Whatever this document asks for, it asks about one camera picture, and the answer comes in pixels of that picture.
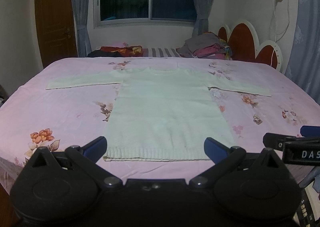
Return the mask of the red patterned cloth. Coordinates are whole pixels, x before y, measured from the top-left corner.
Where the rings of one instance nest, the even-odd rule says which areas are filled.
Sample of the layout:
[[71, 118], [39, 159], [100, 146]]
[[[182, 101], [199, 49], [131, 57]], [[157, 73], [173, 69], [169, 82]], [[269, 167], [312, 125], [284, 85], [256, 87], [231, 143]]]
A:
[[109, 53], [119, 53], [122, 57], [142, 57], [143, 48], [141, 46], [131, 46], [131, 47], [111, 47], [111, 46], [102, 46], [100, 47], [101, 51]]

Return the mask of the black garment on bed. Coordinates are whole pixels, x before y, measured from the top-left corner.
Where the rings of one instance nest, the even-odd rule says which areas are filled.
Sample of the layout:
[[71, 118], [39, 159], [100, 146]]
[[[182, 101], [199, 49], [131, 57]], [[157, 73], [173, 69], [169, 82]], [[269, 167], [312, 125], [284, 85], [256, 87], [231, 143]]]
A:
[[108, 52], [102, 50], [92, 51], [87, 55], [87, 57], [95, 58], [95, 57], [123, 57], [119, 52]]

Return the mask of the pile of folded clothes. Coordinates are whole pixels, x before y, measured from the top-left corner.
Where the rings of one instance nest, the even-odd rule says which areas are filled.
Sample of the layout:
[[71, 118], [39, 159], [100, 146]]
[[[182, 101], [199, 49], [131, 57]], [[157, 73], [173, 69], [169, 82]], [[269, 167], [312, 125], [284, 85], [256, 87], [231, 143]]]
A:
[[231, 60], [233, 55], [227, 42], [211, 32], [185, 40], [176, 51], [181, 57], [196, 59]]

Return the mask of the white knit sweater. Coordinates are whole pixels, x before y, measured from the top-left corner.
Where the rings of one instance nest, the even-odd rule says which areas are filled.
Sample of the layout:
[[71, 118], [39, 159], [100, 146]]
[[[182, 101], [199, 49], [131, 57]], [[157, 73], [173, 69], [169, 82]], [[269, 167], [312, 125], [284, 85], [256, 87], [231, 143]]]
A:
[[104, 129], [106, 160], [204, 160], [206, 138], [227, 147], [235, 144], [210, 89], [270, 94], [266, 88], [208, 72], [150, 67], [65, 77], [50, 81], [47, 89], [115, 84], [120, 89]]

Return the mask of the red white heart headboard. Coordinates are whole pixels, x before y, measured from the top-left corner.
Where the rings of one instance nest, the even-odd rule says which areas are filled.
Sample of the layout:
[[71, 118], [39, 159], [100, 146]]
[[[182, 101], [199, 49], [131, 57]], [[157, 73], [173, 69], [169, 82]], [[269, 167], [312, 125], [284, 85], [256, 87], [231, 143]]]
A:
[[260, 42], [253, 25], [247, 20], [240, 20], [232, 28], [223, 24], [217, 32], [229, 46], [234, 61], [263, 63], [282, 70], [283, 55], [275, 41]]

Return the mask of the left grey curtain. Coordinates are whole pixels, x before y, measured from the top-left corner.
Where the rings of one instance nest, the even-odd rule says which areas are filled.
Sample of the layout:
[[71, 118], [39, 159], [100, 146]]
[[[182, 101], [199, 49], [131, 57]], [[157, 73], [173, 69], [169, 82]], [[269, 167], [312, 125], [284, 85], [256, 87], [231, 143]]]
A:
[[91, 43], [89, 40], [87, 30], [88, 19], [88, 2], [89, 0], [71, 0], [73, 14], [76, 25], [76, 40], [78, 57], [86, 57], [91, 50]]

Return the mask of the striped grey mattress cover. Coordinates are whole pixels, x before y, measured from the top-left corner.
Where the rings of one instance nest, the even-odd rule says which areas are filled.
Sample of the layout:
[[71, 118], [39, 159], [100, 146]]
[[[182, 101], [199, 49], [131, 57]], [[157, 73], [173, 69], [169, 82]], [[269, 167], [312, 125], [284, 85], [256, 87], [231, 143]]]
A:
[[169, 58], [181, 55], [174, 48], [143, 48], [143, 57]]

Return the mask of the brown wooden door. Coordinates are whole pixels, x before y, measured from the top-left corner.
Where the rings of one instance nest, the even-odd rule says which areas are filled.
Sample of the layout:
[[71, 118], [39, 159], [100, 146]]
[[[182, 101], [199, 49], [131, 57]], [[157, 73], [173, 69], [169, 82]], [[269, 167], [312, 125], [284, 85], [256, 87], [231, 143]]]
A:
[[43, 67], [77, 57], [71, 0], [35, 0], [35, 23]]

